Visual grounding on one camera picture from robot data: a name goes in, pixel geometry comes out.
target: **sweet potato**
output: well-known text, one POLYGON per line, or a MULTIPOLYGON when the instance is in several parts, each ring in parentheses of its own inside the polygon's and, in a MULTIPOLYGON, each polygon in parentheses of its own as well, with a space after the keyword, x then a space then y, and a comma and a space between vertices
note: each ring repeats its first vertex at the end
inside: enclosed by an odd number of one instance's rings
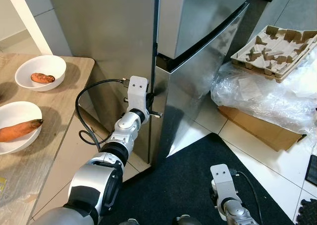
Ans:
POLYGON ((9 142, 15 138, 22 137, 37 129, 42 123, 43 119, 34 119, 11 127, 0 128, 0 142, 9 142))
POLYGON ((55 77, 52 75, 45 75, 42 73, 33 73, 31 75, 31 80, 38 83, 52 83, 55 81, 55 77))

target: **stainless steel refrigerator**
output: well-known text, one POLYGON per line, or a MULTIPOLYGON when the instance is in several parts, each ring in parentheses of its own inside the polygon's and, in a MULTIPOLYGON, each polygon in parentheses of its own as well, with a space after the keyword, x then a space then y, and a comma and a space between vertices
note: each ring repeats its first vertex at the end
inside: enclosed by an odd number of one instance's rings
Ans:
MULTIPOLYGON (((246 0, 51 0, 74 56, 95 59, 91 81, 149 79, 153 110, 134 152, 156 165, 196 119, 248 6, 246 0)), ((109 130, 125 111, 126 89, 89 92, 109 130)))

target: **black cable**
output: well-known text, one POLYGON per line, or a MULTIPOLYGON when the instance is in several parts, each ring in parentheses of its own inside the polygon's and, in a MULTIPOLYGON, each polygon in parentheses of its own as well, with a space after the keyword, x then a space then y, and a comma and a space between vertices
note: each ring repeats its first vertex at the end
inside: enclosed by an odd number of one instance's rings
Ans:
POLYGON ((238 174, 241 174, 245 177, 245 179, 247 180, 249 186, 251 187, 251 190, 253 192, 253 195, 254 195, 254 198, 256 200, 256 204, 257 204, 257 207, 258 207, 258 213, 259 213, 259 218, 260 218, 260 225, 263 225, 263 220, 262 220, 262 215, 261 215, 261 209, 260 209, 260 203, 259 203, 259 200, 258 200, 258 196, 256 194, 256 191, 251 183, 251 181, 249 180, 249 178, 247 177, 246 174, 244 174, 243 172, 241 171, 237 171, 238 174))
POLYGON ((80 122, 83 124, 83 126, 84 126, 85 129, 87 130, 87 131, 85 131, 85 130, 79 131, 79 137, 80 137, 84 142, 86 142, 86 143, 88 143, 88 144, 90 144, 90 145, 96 145, 98 151, 100 150, 100 144, 103 143, 103 142, 105 142, 105 141, 107 140, 107 138, 104 139, 104 140, 102 140, 101 142, 99 142, 99 141, 97 140, 97 138, 96 138, 95 134, 93 133, 93 131, 89 128, 89 126, 85 123, 85 121, 84 121, 83 118, 81 117, 81 114, 80 114, 80 112, 79 112, 79 99, 80 99, 80 97, 82 96, 82 94, 85 93, 85 92, 86 92, 87 90, 89 90, 90 88, 95 87, 95 86, 100 85, 100 84, 103 84, 103 83, 108 83, 108 82, 119 82, 119 83, 122 84, 122 83, 123 83, 123 80, 109 79, 109 80, 102 80, 102 81, 98 81, 98 82, 96 82, 96 83, 93 83, 93 84, 87 86, 86 88, 84 88, 84 89, 77 95, 77 98, 76 98, 76 101, 75 101, 75 111, 76 111, 76 113, 77 113, 77 115, 78 115, 78 118, 79 118, 80 122), (93 143, 93 142, 89 142, 89 141, 87 141, 86 139, 84 139, 83 136, 81 135, 81 133, 83 133, 83 132, 86 133, 86 134, 94 141, 94 143, 93 143))

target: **white bowl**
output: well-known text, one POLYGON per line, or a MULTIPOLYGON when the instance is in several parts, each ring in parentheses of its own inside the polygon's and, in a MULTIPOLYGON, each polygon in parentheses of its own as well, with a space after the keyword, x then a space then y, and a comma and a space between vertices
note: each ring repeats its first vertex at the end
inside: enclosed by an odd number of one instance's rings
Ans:
POLYGON ((24 88, 34 91, 47 91, 54 89, 63 82, 66 72, 66 62, 59 56, 44 55, 32 58, 23 63, 15 73, 15 82, 24 88), (52 75, 55 81, 42 84, 31 80, 33 73, 52 75))
MULTIPOLYGON (((0 128, 16 125, 33 119, 41 119, 40 108, 31 102, 18 101, 0 107, 0 128)), ((40 134, 42 126, 10 142, 0 142, 0 155, 18 152, 28 147, 40 134)))

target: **plastic bag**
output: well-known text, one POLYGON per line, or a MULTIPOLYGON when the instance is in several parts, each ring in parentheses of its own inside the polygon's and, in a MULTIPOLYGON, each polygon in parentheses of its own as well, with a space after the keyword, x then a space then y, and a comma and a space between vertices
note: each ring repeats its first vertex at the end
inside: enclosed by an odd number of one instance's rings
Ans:
POLYGON ((211 86, 218 106, 237 108, 300 134, 316 135, 317 48, 282 83, 224 64, 211 86))

